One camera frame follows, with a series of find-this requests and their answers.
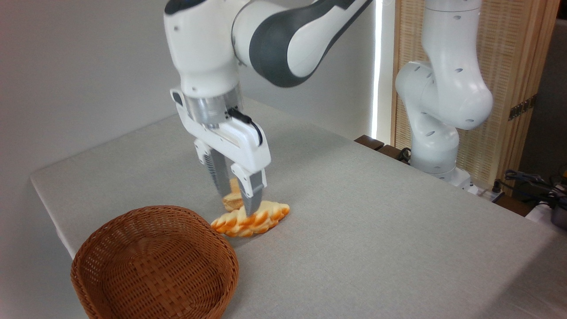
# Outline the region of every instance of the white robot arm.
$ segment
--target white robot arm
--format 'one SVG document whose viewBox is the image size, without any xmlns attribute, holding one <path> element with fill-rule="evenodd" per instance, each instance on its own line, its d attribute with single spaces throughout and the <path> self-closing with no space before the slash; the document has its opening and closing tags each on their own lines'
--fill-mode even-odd
<svg viewBox="0 0 567 319">
<path fill-rule="evenodd" d="M 275 85 L 299 85 L 370 2 L 318 0 L 291 10 L 265 1 L 167 3 L 167 41 L 181 77 L 172 99 L 222 196 L 230 192 L 225 157 L 234 162 L 248 214 L 260 205 L 271 157 L 264 131 L 242 114 L 238 63 Z"/>
<path fill-rule="evenodd" d="M 426 0 L 422 45 L 430 62 L 410 62 L 396 78 L 412 128 L 411 165 L 473 193 L 470 175 L 455 166 L 455 128 L 476 128 L 492 110 L 476 57 L 481 2 Z"/>
</svg>

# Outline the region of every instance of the wicker basket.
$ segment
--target wicker basket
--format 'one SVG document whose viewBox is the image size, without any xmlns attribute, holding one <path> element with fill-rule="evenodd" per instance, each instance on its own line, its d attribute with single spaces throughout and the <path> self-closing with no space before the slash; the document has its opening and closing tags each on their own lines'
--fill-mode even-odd
<svg viewBox="0 0 567 319">
<path fill-rule="evenodd" d="M 196 213 L 150 206 L 90 235 L 71 281 L 89 318 L 220 318 L 236 289 L 238 262 Z"/>
</svg>

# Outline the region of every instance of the braided bread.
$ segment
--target braided bread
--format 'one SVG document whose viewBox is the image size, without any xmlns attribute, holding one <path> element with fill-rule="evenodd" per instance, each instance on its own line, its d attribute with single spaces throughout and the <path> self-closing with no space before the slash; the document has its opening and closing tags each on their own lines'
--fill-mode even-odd
<svg viewBox="0 0 567 319">
<path fill-rule="evenodd" d="M 211 227 L 229 237 L 250 237 L 262 234 L 279 224 L 289 213 L 289 205 L 263 200 L 258 210 L 246 216 L 238 181 L 230 180 L 232 193 L 223 198 L 223 204 L 229 213 L 225 213 L 211 223 Z"/>
</svg>

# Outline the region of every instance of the table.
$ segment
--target table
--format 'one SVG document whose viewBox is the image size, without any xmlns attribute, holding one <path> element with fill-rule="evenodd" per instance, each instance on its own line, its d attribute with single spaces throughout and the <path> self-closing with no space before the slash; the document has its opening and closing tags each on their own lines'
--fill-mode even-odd
<svg viewBox="0 0 567 319">
<path fill-rule="evenodd" d="M 226 318 L 563 318 L 567 237 L 376 151 L 245 100 L 272 152 L 265 199 L 290 214 L 231 239 Z M 146 205 L 223 213 L 174 116 L 31 176 L 73 256 Z"/>
</svg>

